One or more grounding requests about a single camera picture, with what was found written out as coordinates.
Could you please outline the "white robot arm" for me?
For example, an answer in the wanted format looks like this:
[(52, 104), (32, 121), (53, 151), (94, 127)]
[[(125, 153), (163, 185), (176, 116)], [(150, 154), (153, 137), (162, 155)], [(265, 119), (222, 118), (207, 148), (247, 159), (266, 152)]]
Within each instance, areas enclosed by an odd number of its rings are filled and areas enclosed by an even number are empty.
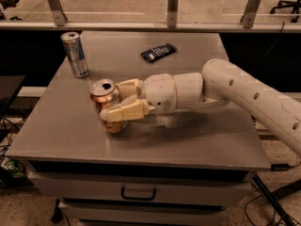
[(301, 156), (301, 103), (227, 60), (211, 59), (199, 73), (155, 74), (120, 82), (117, 88), (121, 101), (101, 110), (104, 121), (138, 120), (150, 113), (207, 113), (232, 101)]

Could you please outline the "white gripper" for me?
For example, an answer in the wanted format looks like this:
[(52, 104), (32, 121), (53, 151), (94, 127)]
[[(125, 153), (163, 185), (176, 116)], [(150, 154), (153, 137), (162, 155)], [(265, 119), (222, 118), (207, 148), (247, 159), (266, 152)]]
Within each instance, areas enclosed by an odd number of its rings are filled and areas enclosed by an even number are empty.
[(122, 100), (141, 95), (144, 86), (145, 99), (123, 101), (100, 112), (100, 118), (107, 122), (133, 121), (144, 118), (151, 112), (156, 115), (172, 113), (176, 109), (177, 97), (175, 81), (172, 75), (163, 73), (152, 75), (144, 82), (130, 79), (117, 83), (119, 96)]

